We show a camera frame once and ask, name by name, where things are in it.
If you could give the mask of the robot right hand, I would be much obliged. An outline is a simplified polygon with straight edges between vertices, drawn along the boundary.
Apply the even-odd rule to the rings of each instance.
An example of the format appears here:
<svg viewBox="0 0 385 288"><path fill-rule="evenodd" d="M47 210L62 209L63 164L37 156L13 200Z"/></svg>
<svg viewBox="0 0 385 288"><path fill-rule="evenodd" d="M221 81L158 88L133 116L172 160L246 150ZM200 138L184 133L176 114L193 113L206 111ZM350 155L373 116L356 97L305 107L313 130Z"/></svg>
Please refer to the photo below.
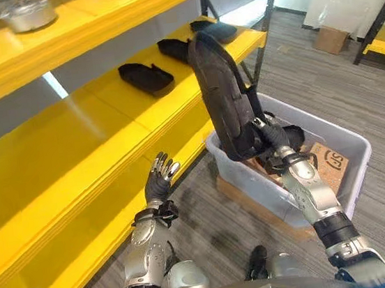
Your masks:
<svg viewBox="0 0 385 288"><path fill-rule="evenodd" d="M272 113L265 113L263 118L255 117L252 124L263 141L281 159L299 152L305 141L305 134L300 127L294 125L282 127Z"/></svg>

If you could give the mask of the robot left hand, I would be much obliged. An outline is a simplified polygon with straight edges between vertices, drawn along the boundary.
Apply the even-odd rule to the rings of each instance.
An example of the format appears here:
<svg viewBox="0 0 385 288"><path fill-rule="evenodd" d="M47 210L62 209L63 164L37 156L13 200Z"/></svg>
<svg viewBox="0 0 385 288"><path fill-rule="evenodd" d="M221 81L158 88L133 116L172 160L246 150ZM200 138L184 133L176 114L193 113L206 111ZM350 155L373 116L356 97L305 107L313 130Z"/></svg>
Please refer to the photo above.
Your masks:
<svg viewBox="0 0 385 288"><path fill-rule="evenodd" d="M145 185L145 201L147 204L162 203L169 196L171 182L181 165L160 151L154 158Z"/></svg>

